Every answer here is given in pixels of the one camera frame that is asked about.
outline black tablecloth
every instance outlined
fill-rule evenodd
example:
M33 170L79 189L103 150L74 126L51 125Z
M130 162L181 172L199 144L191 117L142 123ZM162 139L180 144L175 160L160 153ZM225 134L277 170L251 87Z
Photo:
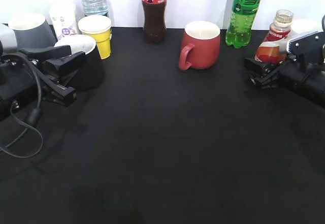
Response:
M325 110L284 89L255 89L246 48L177 68L182 30L162 45L115 28L106 80L69 108L43 104L45 147L0 154L2 223L325 222ZM18 113L22 118L28 108ZM0 123L8 142L20 128ZM33 133L13 149L35 149Z

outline black cup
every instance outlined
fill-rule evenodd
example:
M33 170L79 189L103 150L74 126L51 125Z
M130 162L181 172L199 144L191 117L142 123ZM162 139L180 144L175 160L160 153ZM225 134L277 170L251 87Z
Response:
M86 53L86 64L68 83L68 86L78 91L98 87L105 79L105 71L96 40L87 35L67 36L59 40L55 47L64 45L71 47L72 54L80 51Z
M8 26L15 32L18 49L47 48L56 42L50 25L41 14L17 15L8 22Z

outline black cable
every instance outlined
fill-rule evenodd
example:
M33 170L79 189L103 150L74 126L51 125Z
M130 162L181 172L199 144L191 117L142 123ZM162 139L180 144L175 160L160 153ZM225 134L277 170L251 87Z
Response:
M41 103L42 103L42 88L41 88L40 79L34 70L34 65L26 57L24 57L18 53L3 55L2 59L11 59L11 60L18 59L18 60L22 61L31 70L31 72L34 76L34 79L36 81L37 92L38 92L37 108L40 109Z
M19 118L17 118L13 112L12 112L12 108L15 106L14 104L11 106L10 108L10 114L14 117L14 119L17 121L18 124L22 125L25 127L25 130L15 139L13 140L11 143L9 143L6 148L0 146L0 152L3 151L11 156L14 156L14 157L18 157L18 158L29 158L29 157L32 157L34 155L36 155L37 153L40 152L40 150L42 149L43 147L43 136L41 135L41 133L36 129L34 128L33 126L36 125L38 119L39 119L39 116L40 116L40 113L41 113L41 103L42 103L42 89L41 89L41 83L40 83L40 80L39 80L39 77L38 75L36 74L35 72L35 67L34 65L27 59L25 58L24 56L20 55L20 54L8 54L8 55L4 55L2 56L2 59L11 59L11 60L15 60L15 59L18 59L20 61L22 61L32 72L33 76L34 76L34 79L35 79L35 82L36 82L36 85L37 85L37 91L38 91L38 101L37 101L37 108L34 109L32 111L32 113L29 115L29 121L31 121L32 125L29 125L23 121L21 121ZM8 147L12 146L13 144L17 143L22 137L25 136L25 134L28 132L28 130L31 129L35 132L37 132L41 138L42 138L42 143L41 143L41 147L40 149L32 154L32 155L28 155L28 156L19 156L19 155L16 155L14 153L12 153Z
M30 157L33 157L33 156L37 155L41 151L41 149L43 148L43 136L40 133L40 131L38 131L35 127L33 127L33 126L31 126L31 125L23 122L22 120L20 120L19 118L17 118L15 116L15 114L12 111L12 109L13 109L14 106L15 105L13 103L12 106L10 107L10 114L14 117L14 119L16 120L16 122L18 124L20 124L20 125L22 125L22 126L24 126L26 128L25 130L27 130L27 131L28 130L33 130L34 132L36 132L41 137L41 145L40 145L40 147L34 153L29 154L29 155L17 155L15 153L13 153L10 149L8 149L8 147L2 147L1 145L0 145L0 149L3 152L5 152L5 153L7 153L7 154L9 154L9 155L11 155L13 157L16 157L16 158L30 158Z

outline cup rim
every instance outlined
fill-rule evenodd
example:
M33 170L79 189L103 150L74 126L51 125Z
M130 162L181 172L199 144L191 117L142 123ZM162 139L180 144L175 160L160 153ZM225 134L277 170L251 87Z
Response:
M82 18L78 22L78 27L86 34L102 34L112 27L112 20L106 16L92 15Z
M198 29L198 27L200 27L200 26L202 27L204 25L211 28L211 29L213 29L216 32L216 34L214 36L209 37L209 38L199 38L199 37L195 37L194 35L190 34L190 32L189 32L190 29ZM212 22L194 21L194 22L190 22L189 24L186 25L185 32L186 32L187 35L189 35L190 37L192 37L192 38L194 38L196 40L213 40L213 39L217 38L220 35L221 30L218 27L218 25L216 25L216 24L214 24Z
M12 30L25 31L41 26L46 21L45 16L39 13L24 13L13 17L8 22Z
M66 36L66 37L60 39L58 42L56 42L54 47L64 46L64 45L69 45L71 47L74 44L80 44L82 40L92 42L92 47L91 47L91 49L89 51L87 51L87 52L85 52L83 50L78 51L78 52L83 51L83 52L86 53L86 55L88 55L89 53L91 53L96 48L96 44L97 44L96 40L93 37L88 36L88 35Z

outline gray cup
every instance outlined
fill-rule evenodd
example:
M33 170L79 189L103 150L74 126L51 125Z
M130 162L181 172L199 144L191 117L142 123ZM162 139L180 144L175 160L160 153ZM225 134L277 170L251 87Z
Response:
M8 22L16 35L18 49L54 46L56 38L45 17L38 13L15 16Z

